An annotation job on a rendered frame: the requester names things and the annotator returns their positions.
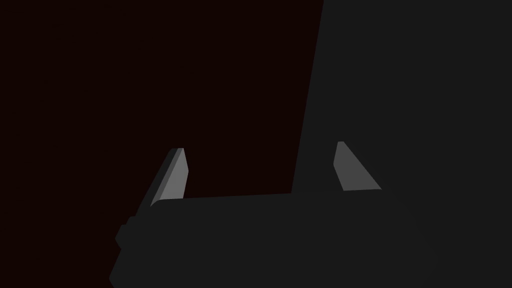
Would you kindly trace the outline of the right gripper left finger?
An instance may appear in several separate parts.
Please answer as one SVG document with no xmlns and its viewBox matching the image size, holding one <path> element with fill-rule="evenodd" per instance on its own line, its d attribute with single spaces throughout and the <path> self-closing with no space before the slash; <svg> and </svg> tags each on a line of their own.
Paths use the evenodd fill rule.
<svg viewBox="0 0 512 288">
<path fill-rule="evenodd" d="M 161 200 L 183 199 L 189 175 L 184 148 L 172 148 L 159 167 L 136 214 L 146 213 Z"/>
</svg>

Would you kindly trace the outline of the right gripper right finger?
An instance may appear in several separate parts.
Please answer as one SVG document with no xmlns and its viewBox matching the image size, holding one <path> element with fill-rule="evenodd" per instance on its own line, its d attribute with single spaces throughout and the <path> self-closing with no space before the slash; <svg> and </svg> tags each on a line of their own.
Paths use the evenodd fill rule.
<svg viewBox="0 0 512 288">
<path fill-rule="evenodd" d="M 343 141 L 336 144 L 333 167 L 344 191 L 381 190 L 376 180 Z"/>
</svg>

